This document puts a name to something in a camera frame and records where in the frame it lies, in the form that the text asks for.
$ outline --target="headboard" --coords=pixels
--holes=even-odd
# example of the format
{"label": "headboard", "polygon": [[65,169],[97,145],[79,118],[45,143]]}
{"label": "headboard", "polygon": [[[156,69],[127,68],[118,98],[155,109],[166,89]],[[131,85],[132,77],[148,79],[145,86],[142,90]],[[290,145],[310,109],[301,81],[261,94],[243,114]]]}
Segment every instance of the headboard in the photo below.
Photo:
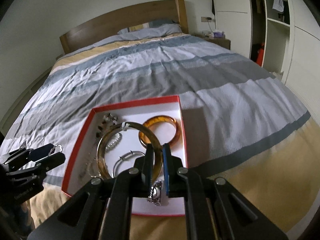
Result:
{"label": "headboard", "polygon": [[91,45],[121,29],[158,19],[171,19],[188,33],[188,22],[184,0],[160,0],[145,2],[114,10],[95,17],[60,36],[64,52],[70,53]]}

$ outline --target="bedsheet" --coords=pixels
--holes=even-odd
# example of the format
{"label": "bedsheet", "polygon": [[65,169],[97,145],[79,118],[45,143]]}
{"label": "bedsheet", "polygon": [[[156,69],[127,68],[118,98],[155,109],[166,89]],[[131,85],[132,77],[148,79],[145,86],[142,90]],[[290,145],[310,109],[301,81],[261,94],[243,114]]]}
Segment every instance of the bedsheet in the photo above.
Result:
{"label": "bedsheet", "polygon": [[[224,176],[296,239],[319,207],[319,126],[275,76],[183,33],[91,46],[56,62],[0,148],[63,146],[66,162],[30,200],[36,226],[67,199],[60,186],[89,111],[166,95],[180,96],[189,166],[204,177]],[[133,216],[131,232],[131,239],[185,239],[185,222]]]}

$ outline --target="brown bangle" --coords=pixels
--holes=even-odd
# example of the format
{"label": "brown bangle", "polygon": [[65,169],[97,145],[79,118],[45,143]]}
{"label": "brown bangle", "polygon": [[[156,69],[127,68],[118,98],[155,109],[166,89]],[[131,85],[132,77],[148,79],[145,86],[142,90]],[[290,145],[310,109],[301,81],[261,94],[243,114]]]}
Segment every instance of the brown bangle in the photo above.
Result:
{"label": "brown bangle", "polygon": [[108,172],[108,167],[104,159],[104,155],[106,152],[107,143],[112,138],[112,136],[114,136],[116,133],[122,130],[125,130],[123,124],[125,124],[126,129],[133,128],[143,132],[148,137],[150,143],[152,144],[152,147],[155,152],[155,164],[153,165],[153,170],[152,170],[152,183],[154,183],[160,174],[161,167],[163,164],[162,147],[158,138],[154,135],[154,133],[149,128],[136,122],[125,122],[125,123],[113,125],[106,131],[104,136],[101,138],[98,145],[98,149],[97,149],[97,165],[98,165],[98,169],[101,176],[104,179],[111,179],[111,176]]}
{"label": "brown bangle", "polygon": [[[159,123],[159,122],[168,122],[168,123],[172,124],[176,128],[176,133],[175,133],[174,137],[172,138],[172,140],[169,142],[170,147],[172,147],[179,140],[180,133],[181,133],[180,126],[179,126],[178,122],[174,118],[172,118],[170,116],[158,115],[158,116],[154,116],[154,117],[146,120],[143,123],[143,126],[149,128],[152,125],[154,125],[156,123]],[[143,134],[142,131],[139,132],[139,141],[142,144],[142,146],[145,147],[145,148],[147,148],[147,144],[150,143],[150,141]]]}

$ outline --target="metal bolt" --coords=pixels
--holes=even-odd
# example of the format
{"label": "metal bolt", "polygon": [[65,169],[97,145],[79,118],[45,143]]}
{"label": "metal bolt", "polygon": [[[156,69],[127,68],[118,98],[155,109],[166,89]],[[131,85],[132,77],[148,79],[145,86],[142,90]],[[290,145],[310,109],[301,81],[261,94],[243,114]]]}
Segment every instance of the metal bolt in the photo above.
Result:
{"label": "metal bolt", "polygon": [[130,168],[129,174],[138,174],[139,170],[137,168]]}
{"label": "metal bolt", "polygon": [[224,185],[226,183],[226,180],[222,177],[218,177],[218,178],[216,178],[216,183],[218,185]]}
{"label": "metal bolt", "polygon": [[93,178],[91,180],[91,184],[92,185],[99,185],[101,183],[101,179],[100,178]]}
{"label": "metal bolt", "polygon": [[180,168],[178,169],[178,172],[179,172],[180,174],[186,174],[186,173],[188,172],[188,169],[185,168],[185,167],[180,167]]}

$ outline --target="wooden nightstand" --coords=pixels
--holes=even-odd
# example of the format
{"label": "wooden nightstand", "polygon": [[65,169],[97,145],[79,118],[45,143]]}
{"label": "wooden nightstand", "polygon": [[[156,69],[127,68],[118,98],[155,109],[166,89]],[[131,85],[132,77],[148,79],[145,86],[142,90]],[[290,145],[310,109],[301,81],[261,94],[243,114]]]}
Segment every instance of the wooden nightstand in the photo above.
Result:
{"label": "wooden nightstand", "polygon": [[196,35],[197,37],[201,38],[201,39],[204,39],[205,41],[208,41],[208,42],[212,42],[214,44],[217,44],[225,49],[230,49],[230,46],[231,46],[231,41],[226,39],[226,38],[208,38],[208,37],[205,37],[205,36],[198,36]]}

